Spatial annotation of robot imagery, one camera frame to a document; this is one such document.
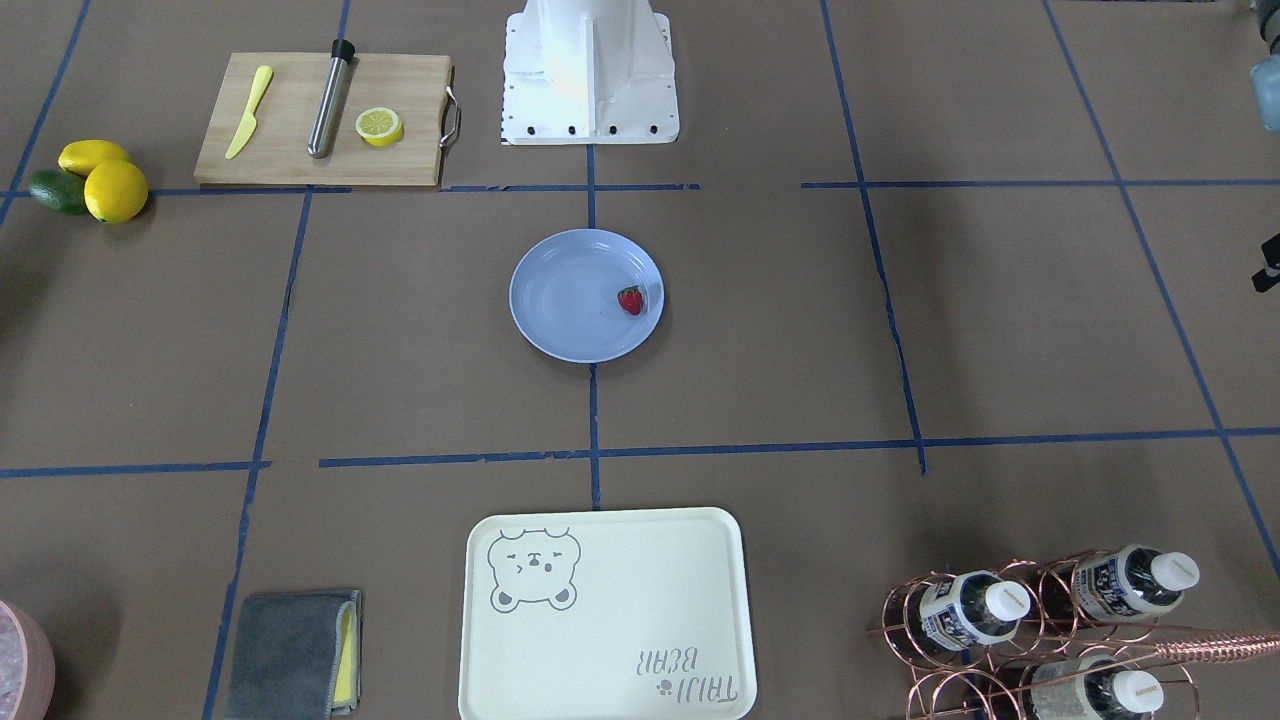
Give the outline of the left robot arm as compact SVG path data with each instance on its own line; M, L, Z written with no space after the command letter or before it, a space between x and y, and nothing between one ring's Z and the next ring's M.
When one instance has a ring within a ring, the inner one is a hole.
M1260 37L1267 46L1268 56L1251 69L1251 83L1260 110L1262 127L1279 132L1279 1L1249 1ZM1279 233L1262 242L1263 268L1251 281L1258 293L1268 292L1279 284Z

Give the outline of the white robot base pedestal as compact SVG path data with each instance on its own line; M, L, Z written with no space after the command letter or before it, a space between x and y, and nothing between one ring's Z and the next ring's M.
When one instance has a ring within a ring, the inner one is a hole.
M671 23L649 1L527 1L504 40L503 145L678 138Z

